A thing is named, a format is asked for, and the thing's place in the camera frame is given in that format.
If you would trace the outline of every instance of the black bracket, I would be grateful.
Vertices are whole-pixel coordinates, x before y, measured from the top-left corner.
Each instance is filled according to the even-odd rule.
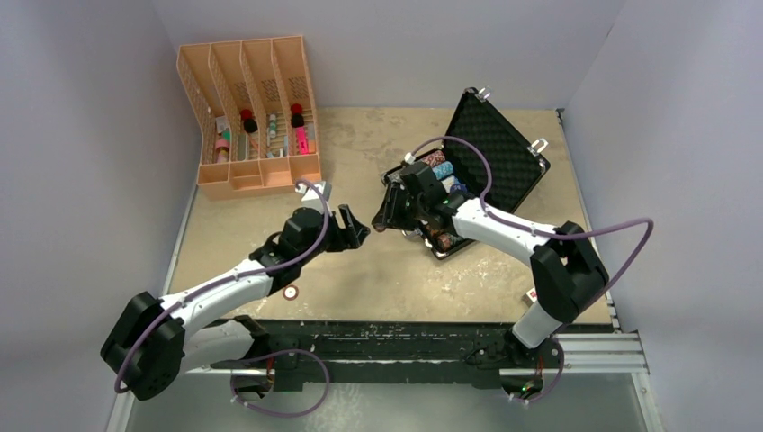
[[[163,311],[159,300],[148,292],[130,299],[101,348],[101,358],[115,373],[140,334]],[[176,378],[184,355],[184,339],[183,321],[167,317],[132,357],[124,383],[139,401],[153,398]]]
[[[566,222],[559,234],[584,232],[580,225]],[[559,322],[571,323],[605,285],[609,274],[591,242],[550,239],[530,256],[535,290],[543,310]]]

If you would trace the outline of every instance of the cable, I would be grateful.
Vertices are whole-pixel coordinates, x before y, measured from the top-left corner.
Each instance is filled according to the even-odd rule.
[[[326,364],[323,363],[323,360],[321,360],[317,355],[311,353],[310,351],[299,349],[299,348],[291,348],[291,349],[284,349],[282,351],[276,351],[274,353],[263,355],[261,357],[256,358],[248,358],[246,359],[247,362],[255,363],[255,362],[261,362],[263,360],[267,360],[269,358],[277,357],[277,356],[283,356],[290,353],[297,353],[297,354],[303,354],[305,356],[308,356],[318,362],[318,365],[320,366],[320,369],[323,371],[323,376],[326,378],[326,387],[323,389],[323,394],[320,395],[320,399],[318,399],[317,402],[313,406],[311,406],[308,409],[298,411],[298,412],[281,412],[281,411],[273,411],[271,409],[258,407],[254,404],[251,404],[243,399],[241,399],[241,396],[238,395],[236,392],[236,385],[234,383],[234,380],[236,379],[236,376],[230,377],[230,392],[233,393],[233,399],[231,402],[235,401],[243,405],[245,408],[249,408],[250,410],[254,410],[257,412],[260,412],[262,414],[267,414],[269,416],[277,417],[279,419],[294,419],[297,417],[302,417],[310,414],[314,410],[317,410],[320,405],[323,404],[323,402],[326,400],[326,397],[328,396],[328,387],[330,385],[330,380],[328,376],[328,368],[326,367]]]
[[[556,387],[556,384],[561,378],[561,371],[564,370],[564,349],[561,347],[561,344],[556,337],[552,337],[551,341],[556,346],[557,351],[559,351],[559,370],[553,376],[553,380],[548,385],[548,387],[544,386],[540,393],[536,393],[535,396],[531,396],[530,399],[525,399],[526,403],[537,402],[546,397],[546,395],[550,393],[554,387]]]
[[[318,238],[316,238],[315,243],[313,243],[308,249],[304,252],[302,252],[301,255],[290,259],[288,261],[284,261],[281,264],[277,265],[271,265],[269,267],[263,267],[263,268],[257,268],[256,270],[250,270],[248,272],[241,272],[238,274],[238,277],[248,277],[248,276],[254,276],[254,275],[260,275],[261,273],[266,272],[272,272],[275,270],[281,270],[282,268],[293,266],[294,264],[299,263],[302,259],[309,256],[313,251],[315,251],[316,248],[318,248],[318,245],[323,241],[323,238],[326,237],[326,232],[328,231],[328,220],[329,220],[329,211],[328,211],[328,202],[326,201],[326,198],[323,196],[323,193],[320,192],[320,190],[311,182],[308,180],[305,180],[304,178],[300,178],[297,180],[296,185],[305,185],[309,189],[311,189],[313,192],[315,192],[318,195],[318,198],[320,199],[320,203],[323,206],[323,226],[320,229],[320,233],[318,234]],[[138,339],[135,341],[134,344],[132,344],[132,347],[127,352],[127,355],[124,357],[124,360],[121,363],[119,372],[117,373],[116,381],[114,381],[114,391],[117,393],[125,393],[130,391],[130,387],[121,387],[121,383],[124,381],[124,375],[127,373],[127,367],[132,361],[132,358],[135,356],[135,353],[138,352],[138,349],[140,346],[143,345],[144,342],[146,342],[146,339],[151,334],[152,331],[161,323],[165,318],[167,318],[172,312],[177,311],[183,304],[192,301],[196,297],[208,292],[209,290],[212,290],[214,288],[217,288],[220,285],[227,284],[228,282],[233,282],[236,280],[236,277],[233,275],[229,275],[223,278],[220,278],[218,280],[212,281],[210,283],[207,283],[206,285],[200,287],[199,289],[189,293],[186,295],[182,300],[176,302],[175,304],[169,306],[166,308],[162,313],[159,314],[159,316],[154,319],[145,330],[143,330],[143,333],[140,334]]]
[[[562,240],[562,241],[590,239],[597,236],[603,236],[605,234],[609,234],[612,232],[626,230],[628,228],[635,227],[636,225],[646,224],[646,230],[644,231],[642,239],[639,240],[638,244],[636,244],[636,247],[633,249],[633,252],[631,252],[631,255],[629,255],[628,258],[625,259],[625,262],[617,270],[617,272],[615,272],[615,275],[612,276],[612,278],[609,280],[609,283],[607,283],[601,290],[599,290],[593,297],[591,297],[591,300],[588,303],[586,303],[586,305],[581,309],[581,311],[588,309],[590,305],[596,302],[602,295],[604,295],[607,292],[607,290],[609,290],[615,283],[617,283],[618,280],[620,280],[620,278],[623,276],[623,274],[628,269],[628,267],[630,267],[631,264],[633,263],[633,260],[636,259],[636,257],[642,251],[644,245],[646,245],[647,240],[649,240],[649,237],[651,236],[651,233],[654,230],[654,220],[652,220],[651,218],[639,218],[639,219],[629,220],[627,222],[618,223],[616,225],[612,225],[610,227],[606,227],[603,229],[593,229],[589,232],[582,232],[578,234],[557,234],[555,232],[543,231],[541,229],[533,229],[531,227],[528,227],[521,223],[516,223],[511,220],[505,220],[491,213],[488,209],[488,204],[485,202],[485,196],[490,191],[490,187],[493,186],[493,173],[490,170],[490,165],[488,163],[488,160],[485,158],[485,155],[483,155],[482,152],[480,152],[476,147],[474,147],[474,145],[472,145],[469,141],[467,141],[466,139],[461,139],[458,137],[450,137],[450,136],[434,137],[432,139],[428,139],[424,141],[418,147],[414,148],[413,151],[410,152],[410,155],[415,156],[424,146],[427,146],[433,142],[442,141],[442,140],[450,140],[450,141],[458,142],[459,144],[462,144],[466,146],[467,148],[469,148],[480,158],[482,165],[485,166],[485,172],[488,175],[488,182],[487,184],[485,184],[485,189],[483,189],[482,192],[480,193],[480,206],[482,207],[482,210],[485,212],[485,214],[487,214],[494,221],[503,223],[504,225],[507,225],[511,228],[516,228],[518,230],[529,232],[533,235],[540,235],[548,239]],[[556,329],[554,333],[562,331],[565,328],[567,328],[567,324],[561,325],[559,328]],[[543,389],[543,391],[541,391],[540,393],[537,393],[535,397],[526,400],[526,403],[539,401],[540,399],[545,397],[546,394],[548,394],[551,390],[553,390],[553,388],[556,386],[557,382],[561,378],[561,372],[564,369],[564,350],[561,348],[561,344],[559,343],[559,340],[557,340],[556,337],[552,335],[551,340],[553,344],[557,347],[557,350],[559,351],[559,372],[556,374],[556,376],[554,376],[553,381],[548,385],[547,388]]]

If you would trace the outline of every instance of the black case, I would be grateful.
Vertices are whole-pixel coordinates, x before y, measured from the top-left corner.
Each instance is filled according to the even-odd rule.
[[[493,186],[485,201],[504,212],[516,211],[519,204],[551,168],[549,161],[535,151],[530,141],[490,102],[480,97],[477,89],[473,87],[464,90],[445,135],[467,140],[482,152],[493,174]],[[445,154],[445,160],[453,164],[453,174],[456,178],[466,185],[470,193],[479,195],[488,181],[480,158],[464,145],[446,140],[441,147],[433,148],[417,159],[439,149]],[[388,175],[399,169],[402,169],[402,166],[387,171],[381,176],[381,181],[386,185]],[[443,251],[439,249],[437,242],[430,238],[423,225],[419,227],[419,231],[438,259],[445,259],[472,243],[472,240],[464,239]]]

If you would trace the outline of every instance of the organizer compartment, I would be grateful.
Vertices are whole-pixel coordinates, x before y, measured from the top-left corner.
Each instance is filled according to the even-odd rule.
[[[301,36],[183,45],[177,71],[202,133],[197,184],[210,199],[285,192],[300,177],[321,179],[318,118]],[[302,105],[312,137],[308,155],[299,152],[291,104]],[[251,137],[240,118],[245,109],[257,122]],[[276,115],[276,128],[275,138],[269,139],[271,114]],[[230,128],[229,161],[216,163],[215,119],[222,115]],[[239,142],[249,146],[246,160],[238,155]]]

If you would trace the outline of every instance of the bottle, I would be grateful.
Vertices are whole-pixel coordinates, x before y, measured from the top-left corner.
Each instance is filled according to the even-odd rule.
[[[267,135],[270,138],[275,138],[275,131],[278,129],[278,125],[275,122],[275,114],[270,114],[270,122],[267,125]]]
[[[227,139],[220,138],[215,142],[215,163],[222,164],[230,159],[230,143]]]

